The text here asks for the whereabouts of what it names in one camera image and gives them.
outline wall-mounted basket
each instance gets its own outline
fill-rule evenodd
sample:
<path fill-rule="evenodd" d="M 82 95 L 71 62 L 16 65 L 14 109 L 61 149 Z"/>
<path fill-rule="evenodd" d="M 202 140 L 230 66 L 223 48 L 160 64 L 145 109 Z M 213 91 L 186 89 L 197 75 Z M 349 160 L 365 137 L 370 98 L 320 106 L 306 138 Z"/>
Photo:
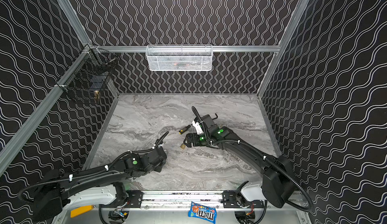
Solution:
<path fill-rule="evenodd" d="M 60 87 L 75 103 L 99 104 L 117 62 L 116 54 L 92 49 L 70 76 L 70 83 Z"/>
<path fill-rule="evenodd" d="M 148 45 L 145 56 L 152 71 L 210 71 L 212 45 Z"/>

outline candy bag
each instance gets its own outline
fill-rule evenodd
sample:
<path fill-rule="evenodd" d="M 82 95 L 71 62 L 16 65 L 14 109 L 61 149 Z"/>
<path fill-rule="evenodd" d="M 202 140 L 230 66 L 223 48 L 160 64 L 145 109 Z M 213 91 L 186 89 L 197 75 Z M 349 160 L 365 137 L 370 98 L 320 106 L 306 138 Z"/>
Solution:
<path fill-rule="evenodd" d="M 191 209 L 188 212 L 188 217 L 197 217 L 215 224 L 216 210 L 212 207 L 191 202 Z"/>

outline white wire basket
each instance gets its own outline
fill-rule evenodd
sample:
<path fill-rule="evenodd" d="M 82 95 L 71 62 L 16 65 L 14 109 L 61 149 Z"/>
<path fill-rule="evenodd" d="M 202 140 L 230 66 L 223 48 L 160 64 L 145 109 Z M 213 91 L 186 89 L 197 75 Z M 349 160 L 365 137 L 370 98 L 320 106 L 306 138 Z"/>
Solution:
<path fill-rule="evenodd" d="M 152 71 L 210 71 L 212 45 L 148 45 L 146 59 Z"/>

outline black wire basket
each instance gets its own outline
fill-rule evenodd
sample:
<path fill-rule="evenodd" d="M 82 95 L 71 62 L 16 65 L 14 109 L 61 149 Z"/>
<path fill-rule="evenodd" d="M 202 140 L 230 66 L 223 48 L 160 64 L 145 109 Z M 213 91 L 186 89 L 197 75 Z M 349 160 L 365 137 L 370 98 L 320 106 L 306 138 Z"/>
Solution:
<path fill-rule="evenodd" d="M 92 49 L 70 76 L 70 83 L 61 86 L 69 99 L 77 104 L 100 104 L 118 56 L 103 49 Z"/>

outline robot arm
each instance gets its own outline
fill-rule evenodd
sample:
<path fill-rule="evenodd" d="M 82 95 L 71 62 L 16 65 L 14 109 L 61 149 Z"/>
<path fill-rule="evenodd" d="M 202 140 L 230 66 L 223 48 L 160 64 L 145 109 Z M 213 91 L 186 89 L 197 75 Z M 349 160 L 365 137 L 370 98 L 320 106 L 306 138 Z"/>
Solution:
<path fill-rule="evenodd" d="M 122 206 L 128 196 L 120 181 L 137 178 L 153 170 L 161 172 L 167 159 L 162 149 L 162 140 L 167 134 L 158 139 L 152 149 L 125 152 L 104 166 L 64 174 L 58 169 L 51 170 L 39 183 L 22 189 L 18 197 L 32 204 L 34 221 L 45 221 L 63 209 L 87 204 Z M 31 196 L 34 200 L 24 195 L 28 189 L 33 190 Z"/>
<path fill-rule="evenodd" d="M 238 188 L 240 205 L 247 206 L 249 202 L 258 200 L 258 197 L 263 194 L 264 198 L 275 207 L 281 208 L 285 203 L 288 203 L 302 211 L 310 211 L 313 202 L 294 179 L 293 166 L 287 158 L 283 156 L 276 158 L 266 154 L 243 141 L 228 127 L 220 128 L 210 115 L 201 117 L 194 106 L 192 106 L 192 111 L 196 115 L 194 122 L 200 124 L 203 133 L 188 133 L 181 145 L 182 148 L 207 146 L 226 150 L 238 156 L 262 175 L 262 183 L 245 182 Z M 309 203 L 307 208 L 288 201 L 296 189 L 299 189 L 306 197 Z"/>

